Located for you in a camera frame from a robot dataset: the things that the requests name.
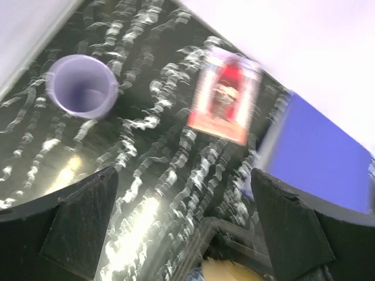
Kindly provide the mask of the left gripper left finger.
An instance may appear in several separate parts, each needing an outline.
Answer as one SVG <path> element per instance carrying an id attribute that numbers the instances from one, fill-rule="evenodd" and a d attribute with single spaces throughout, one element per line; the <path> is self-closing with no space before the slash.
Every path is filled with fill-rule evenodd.
<path id="1" fill-rule="evenodd" d="M 93 280 L 118 187 L 108 166 L 1 211 L 1 280 Z"/>

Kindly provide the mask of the lavender plastic cup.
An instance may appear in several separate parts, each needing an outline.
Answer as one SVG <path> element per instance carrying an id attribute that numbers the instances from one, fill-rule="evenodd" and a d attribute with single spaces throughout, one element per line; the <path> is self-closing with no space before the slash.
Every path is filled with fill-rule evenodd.
<path id="1" fill-rule="evenodd" d="M 100 119 L 118 98 L 118 81 L 103 62 L 72 54 L 53 63 L 46 73 L 49 98 L 66 113 L 84 119 Z"/>

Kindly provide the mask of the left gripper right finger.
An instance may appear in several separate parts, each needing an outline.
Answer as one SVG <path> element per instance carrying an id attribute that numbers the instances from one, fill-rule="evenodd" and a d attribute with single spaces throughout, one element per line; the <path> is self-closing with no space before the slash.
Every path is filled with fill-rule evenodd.
<path id="1" fill-rule="evenodd" d="M 374 216 L 260 170 L 251 188 L 277 280 L 374 280 Z"/>

